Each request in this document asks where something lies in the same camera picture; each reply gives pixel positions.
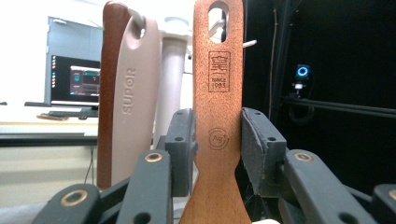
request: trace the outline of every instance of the wooden spatula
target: wooden spatula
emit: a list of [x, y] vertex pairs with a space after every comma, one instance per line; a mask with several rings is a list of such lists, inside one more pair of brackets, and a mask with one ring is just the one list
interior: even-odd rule
[[[227, 37], [209, 39], [208, 12], [227, 15]], [[197, 0], [193, 21], [193, 110], [198, 176], [179, 223], [251, 223], [234, 171], [240, 159], [242, 0]]]

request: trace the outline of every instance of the engraved logo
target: engraved logo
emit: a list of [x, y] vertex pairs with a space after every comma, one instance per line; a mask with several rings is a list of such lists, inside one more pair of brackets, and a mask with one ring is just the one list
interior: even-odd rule
[[124, 94], [122, 97], [122, 113], [126, 115], [132, 114], [132, 106], [134, 104], [134, 75], [135, 69], [128, 69], [124, 80]]
[[209, 91], [230, 91], [230, 57], [228, 51], [209, 52]]
[[229, 140], [227, 132], [221, 128], [214, 128], [209, 131], [209, 145], [212, 149], [220, 150], [225, 148]]

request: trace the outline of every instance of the keyboard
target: keyboard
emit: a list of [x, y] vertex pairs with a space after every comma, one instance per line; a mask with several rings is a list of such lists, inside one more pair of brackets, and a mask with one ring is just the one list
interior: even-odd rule
[[87, 118], [98, 118], [99, 111], [98, 110], [81, 110], [81, 111], [57, 111], [51, 110], [48, 115], [53, 117], [87, 117]]

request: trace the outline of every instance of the wooden desk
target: wooden desk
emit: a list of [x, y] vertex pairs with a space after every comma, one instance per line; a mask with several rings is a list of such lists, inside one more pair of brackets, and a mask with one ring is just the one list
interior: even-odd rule
[[50, 110], [77, 109], [1, 105], [0, 147], [96, 145], [98, 118], [56, 121], [36, 117]]

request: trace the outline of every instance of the computer monitor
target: computer monitor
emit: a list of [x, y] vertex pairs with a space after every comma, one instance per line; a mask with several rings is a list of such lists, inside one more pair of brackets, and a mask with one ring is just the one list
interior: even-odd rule
[[100, 62], [51, 55], [50, 103], [99, 106]]

